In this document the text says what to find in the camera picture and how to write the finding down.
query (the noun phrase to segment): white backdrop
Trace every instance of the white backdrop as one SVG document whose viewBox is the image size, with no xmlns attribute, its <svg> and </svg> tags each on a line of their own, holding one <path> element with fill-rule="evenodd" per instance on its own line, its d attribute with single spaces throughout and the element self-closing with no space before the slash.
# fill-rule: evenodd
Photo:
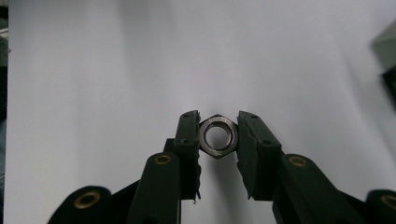
<svg viewBox="0 0 396 224">
<path fill-rule="evenodd" d="M 10 2 L 5 223 L 46 223 L 87 185 L 112 192 L 198 109 L 260 116 L 284 151 L 364 199 L 396 190 L 396 112 L 372 41 L 394 0 Z M 275 223 L 234 155 L 201 152 L 182 223 Z"/>
</svg>

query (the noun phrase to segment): metal nut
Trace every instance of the metal nut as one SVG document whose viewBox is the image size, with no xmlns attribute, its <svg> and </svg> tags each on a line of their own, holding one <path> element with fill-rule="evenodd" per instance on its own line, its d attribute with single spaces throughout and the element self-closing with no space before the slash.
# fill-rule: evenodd
<svg viewBox="0 0 396 224">
<path fill-rule="evenodd" d="M 220 127 L 228 134 L 227 146 L 223 148 L 213 148 L 207 143 L 207 131 L 214 127 Z M 219 159 L 235 150 L 238 143 L 238 132 L 232 121 L 221 115 L 216 115 L 210 119 L 207 119 L 201 126 L 199 131 L 199 143 L 204 152 L 206 152 L 215 159 Z"/>
</svg>

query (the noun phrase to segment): black object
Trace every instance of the black object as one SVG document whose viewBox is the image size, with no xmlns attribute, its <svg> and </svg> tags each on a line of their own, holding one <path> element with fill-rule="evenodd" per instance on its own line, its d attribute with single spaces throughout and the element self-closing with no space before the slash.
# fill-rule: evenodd
<svg viewBox="0 0 396 224">
<path fill-rule="evenodd" d="M 49 223 L 179 223 L 180 200 L 199 196 L 199 120 L 196 110 L 180 117 L 176 138 L 166 140 L 163 153 L 148 158 L 141 180 L 113 195 L 100 187 L 79 189 Z M 239 112 L 238 132 L 237 166 L 247 195 L 273 201 L 277 223 L 396 223 L 396 192 L 373 190 L 362 202 L 339 191 L 307 157 L 284 155 L 254 114 Z"/>
<path fill-rule="evenodd" d="M 387 89 L 389 98 L 396 108 L 396 65 L 389 69 L 384 75 L 382 75 L 384 86 Z"/>
<path fill-rule="evenodd" d="M 0 120 L 7 118 L 7 67 L 0 67 Z"/>
</svg>

